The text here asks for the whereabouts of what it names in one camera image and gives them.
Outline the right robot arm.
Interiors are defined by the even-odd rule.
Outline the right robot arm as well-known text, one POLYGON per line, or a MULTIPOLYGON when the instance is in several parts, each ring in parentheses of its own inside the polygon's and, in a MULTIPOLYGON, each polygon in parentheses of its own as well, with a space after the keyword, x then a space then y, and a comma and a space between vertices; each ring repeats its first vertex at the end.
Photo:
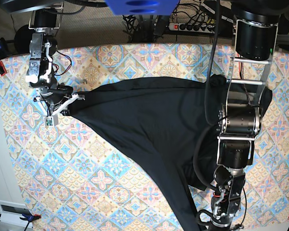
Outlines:
POLYGON ((31 12, 28 28, 33 30, 29 43, 29 67, 25 82, 36 89, 34 98, 43 111, 44 125, 58 125, 60 113, 69 115, 68 106, 81 99, 72 87, 59 84, 53 68, 57 52, 55 33, 60 27, 57 17, 63 13, 62 0, 0 0, 0 8, 8 13, 31 12))

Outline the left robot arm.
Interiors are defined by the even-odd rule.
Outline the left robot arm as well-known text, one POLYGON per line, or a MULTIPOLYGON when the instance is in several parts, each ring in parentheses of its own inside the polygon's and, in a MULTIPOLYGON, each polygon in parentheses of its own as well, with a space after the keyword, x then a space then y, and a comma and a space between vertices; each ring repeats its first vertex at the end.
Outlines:
POLYGON ((226 97, 215 106, 209 99, 210 83, 205 86, 205 118, 208 123, 196 144, 193 165, 200 182, 213 191, 211 211, 202 209, 196 222, 208 231, 237 231, 242 224, 232 225, 246 197, 246 181, 261 183, 267 177, 264 167, 250 176, 245 168, 251 166, 255 140, 261 131, 267 78, 273 62, 280 16, 289 10, 289 0, 234 0, 231 2, 234 54, 230 65, 255 63, 264 66, 258 80, 234 78, 229 70, 226 97), (216 185, 205 180, 198 164, 200 147, 211 128, 216 127, 217 167, 213 178, 216 185))

